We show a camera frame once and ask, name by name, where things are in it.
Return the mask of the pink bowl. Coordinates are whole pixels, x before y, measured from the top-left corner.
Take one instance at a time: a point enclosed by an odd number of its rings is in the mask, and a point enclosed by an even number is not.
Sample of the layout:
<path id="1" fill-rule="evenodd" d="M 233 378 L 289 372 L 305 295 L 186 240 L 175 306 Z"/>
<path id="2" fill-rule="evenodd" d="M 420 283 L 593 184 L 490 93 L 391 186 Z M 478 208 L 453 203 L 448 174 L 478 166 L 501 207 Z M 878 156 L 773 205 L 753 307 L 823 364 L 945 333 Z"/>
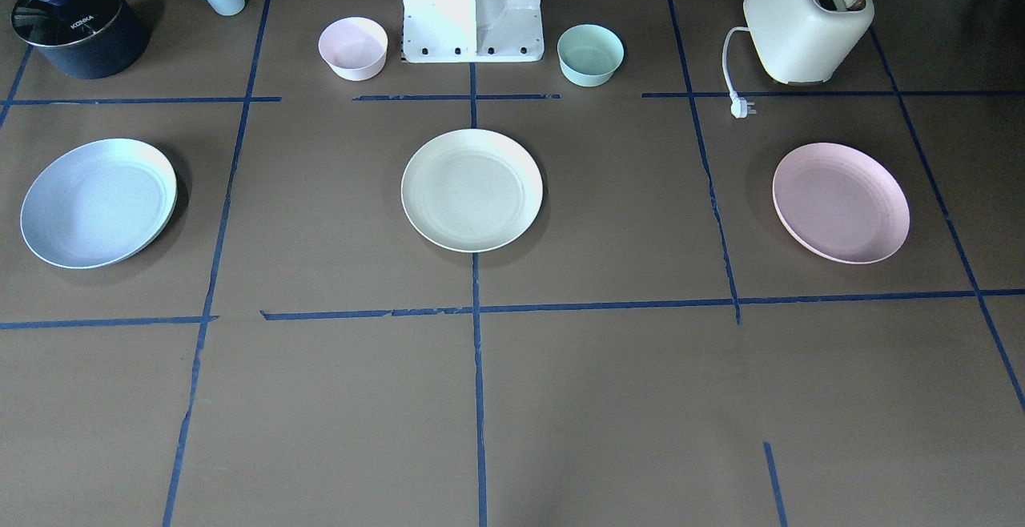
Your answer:
<path id="1" fill-rule="evenodd" d="M 337 77 L 362 82 L 376 77 L 384 68 L 388 34 L 378 22 L 369 18 L 333 21 L 321 32 L 318 51 Z"/>

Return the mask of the blue plate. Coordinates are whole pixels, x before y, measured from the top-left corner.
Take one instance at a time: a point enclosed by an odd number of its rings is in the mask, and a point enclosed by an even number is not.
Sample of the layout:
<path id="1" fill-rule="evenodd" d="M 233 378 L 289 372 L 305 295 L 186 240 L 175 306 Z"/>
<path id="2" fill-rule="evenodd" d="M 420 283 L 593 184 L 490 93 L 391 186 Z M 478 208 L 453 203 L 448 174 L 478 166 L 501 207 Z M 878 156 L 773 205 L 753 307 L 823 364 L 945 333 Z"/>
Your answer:
<path id="1" fill-rule="evenodd" d="M 26 192 L 23 242 L 65 269 L 121 262 L 164 231 L 177 201 L 169 159 L 149 143 L 107 138 L 61 155 Z"/>

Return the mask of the green bowl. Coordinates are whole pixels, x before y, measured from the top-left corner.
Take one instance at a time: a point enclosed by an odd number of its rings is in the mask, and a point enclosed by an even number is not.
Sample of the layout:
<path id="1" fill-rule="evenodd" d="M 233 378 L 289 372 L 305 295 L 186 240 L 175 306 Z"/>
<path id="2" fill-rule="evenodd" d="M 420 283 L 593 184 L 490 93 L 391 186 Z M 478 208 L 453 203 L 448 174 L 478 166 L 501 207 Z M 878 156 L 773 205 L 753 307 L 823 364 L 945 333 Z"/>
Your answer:
<path id="1" fill-rule="evenodd" d="M 570 27 L 557 41 L 561 74 L 576 86 L 601 86 L 625 60 L 625 45 L 614 31 L 596 24 Z"/>

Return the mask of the pink plate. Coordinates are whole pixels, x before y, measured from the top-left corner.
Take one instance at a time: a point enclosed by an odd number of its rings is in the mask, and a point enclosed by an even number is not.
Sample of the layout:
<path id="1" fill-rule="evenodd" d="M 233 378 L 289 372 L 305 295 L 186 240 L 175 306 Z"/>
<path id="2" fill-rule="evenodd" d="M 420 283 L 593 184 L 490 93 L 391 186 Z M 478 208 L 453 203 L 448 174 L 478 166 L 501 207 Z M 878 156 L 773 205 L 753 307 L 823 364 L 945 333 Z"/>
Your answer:
<path id="1" fill-rule="evenodd" d="M 910 232 L 910 207 L 878 161 L 837 143 L 788 152 L 772 181 L 776 214 L 805 249 L 834 262 L 890 258 Z"/>

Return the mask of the cream toaster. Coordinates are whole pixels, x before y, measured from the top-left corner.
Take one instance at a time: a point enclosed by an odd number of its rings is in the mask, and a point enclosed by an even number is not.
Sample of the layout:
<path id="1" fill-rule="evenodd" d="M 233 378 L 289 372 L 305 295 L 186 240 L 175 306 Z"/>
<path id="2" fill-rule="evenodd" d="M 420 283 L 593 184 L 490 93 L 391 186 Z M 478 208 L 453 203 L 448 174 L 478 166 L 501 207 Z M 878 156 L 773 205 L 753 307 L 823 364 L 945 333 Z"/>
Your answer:
<path id="1" fill-rule="evenodd" d="M 842 0 L 744 0 L 762 67 L 780 84 L 820 84 L 874 21 L 874 1 L 846 11 Z"/>

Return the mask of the white mounting column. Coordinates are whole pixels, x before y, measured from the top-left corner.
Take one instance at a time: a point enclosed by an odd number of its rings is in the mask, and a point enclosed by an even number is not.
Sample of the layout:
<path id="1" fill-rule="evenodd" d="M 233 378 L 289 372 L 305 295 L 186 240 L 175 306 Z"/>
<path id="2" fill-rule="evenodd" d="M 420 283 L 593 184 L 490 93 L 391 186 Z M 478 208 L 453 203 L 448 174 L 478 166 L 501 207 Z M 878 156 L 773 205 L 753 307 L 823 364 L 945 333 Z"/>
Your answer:
<path id="1" fill-rule="evenodd" d="M 410 63 L 541 60 L 541 0 L 402 0 L 400 53 Z"/>

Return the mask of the cream plate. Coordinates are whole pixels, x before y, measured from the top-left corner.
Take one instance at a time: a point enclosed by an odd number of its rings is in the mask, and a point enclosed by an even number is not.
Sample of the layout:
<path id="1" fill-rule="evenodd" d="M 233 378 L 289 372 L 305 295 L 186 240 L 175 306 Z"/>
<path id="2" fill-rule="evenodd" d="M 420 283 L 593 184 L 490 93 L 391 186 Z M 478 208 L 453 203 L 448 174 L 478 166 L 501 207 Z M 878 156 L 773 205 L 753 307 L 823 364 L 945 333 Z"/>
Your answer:
<path id="1" fill-rule="evenodd" d="M 543 179 L 534 158 L 506 135 L 484 129 L 443 133 L 414 152 L 400 180 L 412 226 L 450 251 L 501 248 L 541 212 Z"/>

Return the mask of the dark blue saucepan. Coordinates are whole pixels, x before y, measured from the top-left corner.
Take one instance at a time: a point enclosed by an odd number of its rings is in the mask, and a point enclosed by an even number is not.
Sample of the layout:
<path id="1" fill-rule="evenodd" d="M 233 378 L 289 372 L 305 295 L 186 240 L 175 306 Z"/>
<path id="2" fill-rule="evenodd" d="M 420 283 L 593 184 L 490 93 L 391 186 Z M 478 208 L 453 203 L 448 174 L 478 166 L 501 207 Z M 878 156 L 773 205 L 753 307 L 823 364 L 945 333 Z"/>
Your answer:
<path id="1" fill-rule="evenodd" d="M 17 0 L 12 30 L 67 77 L 98 79 L 144 55 L 151 32 L 127 0 Z"/>

